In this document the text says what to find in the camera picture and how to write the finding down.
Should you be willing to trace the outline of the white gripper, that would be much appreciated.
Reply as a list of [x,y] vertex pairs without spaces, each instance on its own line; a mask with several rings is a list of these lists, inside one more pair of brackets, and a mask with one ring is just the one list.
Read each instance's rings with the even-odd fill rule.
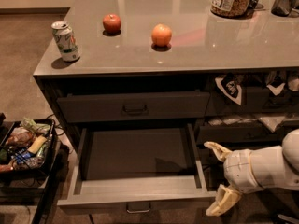
[[232,185],[228,187],[219,185],[214,203],[206,210],[207,216],[221,216],[239,202],[242,194],[263,190],[253,174],[249,149],[232,152],[227,147],[212,141],[205,142],[204,146],[211,149],[219,161],[224,162],[224,176]]

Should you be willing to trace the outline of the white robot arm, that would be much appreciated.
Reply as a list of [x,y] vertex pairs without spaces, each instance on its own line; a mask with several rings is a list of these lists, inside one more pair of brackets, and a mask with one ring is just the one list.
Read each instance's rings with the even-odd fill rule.
[[207,216],[226,213],[243,194],[270,188],[299,190],[298,129],[289,132],[279,146],[234,151],[211,141],[204,146],[223,163],[224,177],[229,183],[219,185],[214,203],[206,210]]

